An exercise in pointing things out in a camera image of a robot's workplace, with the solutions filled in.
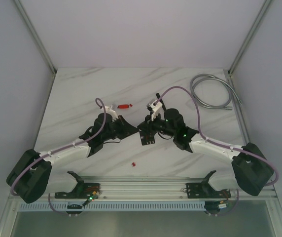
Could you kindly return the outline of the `black fuse box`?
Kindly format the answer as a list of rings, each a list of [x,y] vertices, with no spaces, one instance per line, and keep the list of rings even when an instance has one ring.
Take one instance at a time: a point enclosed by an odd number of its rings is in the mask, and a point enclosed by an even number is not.
[[[146,133],[144,131],[139,131],[141,144],[143,146],[155,144],[155,138],[152,133]]]

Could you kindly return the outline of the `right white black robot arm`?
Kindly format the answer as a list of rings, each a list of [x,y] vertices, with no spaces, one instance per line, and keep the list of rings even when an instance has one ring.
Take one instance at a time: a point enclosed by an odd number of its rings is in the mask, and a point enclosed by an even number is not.
[[[199,131],[186,126],[177,109],[167,109],[164,118],[147,115],[138,129],[145,139],[162,133],[171,136],[180,150],[207,155],[230,165],[229,171],[213,170],[206,176],[202,193],[207,197],[213,197],[218,191],[237,188],[257,196],[273,176],[273,168],[266,162],[257,145],[249,142],[245,146],[233,146],[208,141]]]

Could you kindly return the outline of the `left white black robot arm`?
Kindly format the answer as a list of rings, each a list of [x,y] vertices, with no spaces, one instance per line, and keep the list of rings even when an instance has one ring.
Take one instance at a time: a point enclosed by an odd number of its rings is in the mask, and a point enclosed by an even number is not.
[[[65,166],[93,156],[110,140],[123,140],[138,131],[121,115],[113,119],[110,114],[101,113],[94,124],[65,149],[48,152],[26,150],[8,175],[6,183],[25,203],[33,203],[44,194],[59,192],[80,198],[84,186],[76,172],[68,171]]]

